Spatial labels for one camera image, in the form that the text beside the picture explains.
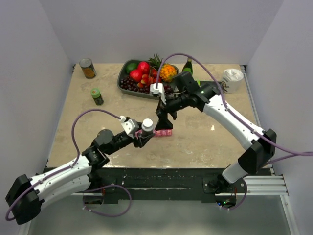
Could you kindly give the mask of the pink weekly pill organizer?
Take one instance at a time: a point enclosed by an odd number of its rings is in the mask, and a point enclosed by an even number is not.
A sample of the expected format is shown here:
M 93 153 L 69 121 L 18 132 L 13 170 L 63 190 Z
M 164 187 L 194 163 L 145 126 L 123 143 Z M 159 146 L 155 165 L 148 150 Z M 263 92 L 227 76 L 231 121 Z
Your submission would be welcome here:
M 135 136 L 138 137 L 139 135 L 142 135 L 142 134 L 153 134 L 155 137 L 170 137 L 172 136 L 172 130 L 158 130 L 158 131 L 150 131 L 150 132 L 147 132 L 147 131 L 143 131 L 143 130 L 139 130 L 135 133 Z

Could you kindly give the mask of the white-capped pill bottle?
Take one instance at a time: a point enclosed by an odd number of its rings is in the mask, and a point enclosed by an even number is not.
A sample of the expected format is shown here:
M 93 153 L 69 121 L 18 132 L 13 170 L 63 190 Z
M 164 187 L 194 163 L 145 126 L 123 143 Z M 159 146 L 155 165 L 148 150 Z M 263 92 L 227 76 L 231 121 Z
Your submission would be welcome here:
M 149 118 L 144 119 L 141 125 L 141 135 L 144 137 L 149 136 L 153 134 L 153 130 L 154 130 L 153 121 Z

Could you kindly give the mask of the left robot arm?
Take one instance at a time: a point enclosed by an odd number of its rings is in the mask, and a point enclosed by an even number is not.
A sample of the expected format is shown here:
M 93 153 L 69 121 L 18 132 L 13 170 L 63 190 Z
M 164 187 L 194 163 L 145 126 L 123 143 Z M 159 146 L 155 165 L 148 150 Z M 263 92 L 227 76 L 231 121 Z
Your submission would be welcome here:
M 154 136 L 153 121 L 149 118 L 142 122 L 129 119 L 121 125 L 124 130 L 116 135 L 111 130 L 101 130 L 77 159 L 33 177 L 25 174 L 17 177 L 5 198 L 8 213 L 13 214 L 6 220 L 22 225 L 34 219 L 44 207 L 67 195 L 98 191 L 101 180 L 97 171 L 110 161 L 109 155 L 129 144 L 142 148 Z

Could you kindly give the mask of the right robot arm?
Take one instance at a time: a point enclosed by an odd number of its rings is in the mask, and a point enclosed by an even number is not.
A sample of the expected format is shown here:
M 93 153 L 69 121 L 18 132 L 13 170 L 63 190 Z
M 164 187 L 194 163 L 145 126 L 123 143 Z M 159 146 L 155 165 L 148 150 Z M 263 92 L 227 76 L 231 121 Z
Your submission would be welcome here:
M 161 83 L 150 85 L 150 94 L 159 97 L 156 110 L 158 122 L 156 130 L 172 129 L 168 116 L 177 118 L 177 111 L 186 107 L 197 108 L 219 122 L 241 144 L 245 152 L 227 167 L 216 180 L 213 187 L 230 192 L 235 182 L 247 174 L 255 174 L 274 155 L 277 135 L 268 129 L 256 126 L 229 104 L 223 102 L 222 93 L 217 88 L 205 84 L 199 86 L 189 72 L 182 72 L 174 79 L 179 94 L 166 98 Z

